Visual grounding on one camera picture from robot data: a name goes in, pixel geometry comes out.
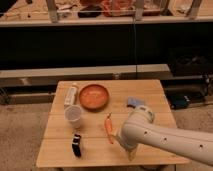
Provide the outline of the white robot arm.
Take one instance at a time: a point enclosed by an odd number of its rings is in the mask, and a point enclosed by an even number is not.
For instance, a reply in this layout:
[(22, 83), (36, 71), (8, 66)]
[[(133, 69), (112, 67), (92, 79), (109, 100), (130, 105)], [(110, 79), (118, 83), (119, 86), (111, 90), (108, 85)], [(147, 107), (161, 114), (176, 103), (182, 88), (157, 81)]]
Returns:
[(149, 107), (137, 106), (114, 135), (130, 158), (145, 144), (213, 166), (212, 133), (159, 126), (154, 119)]

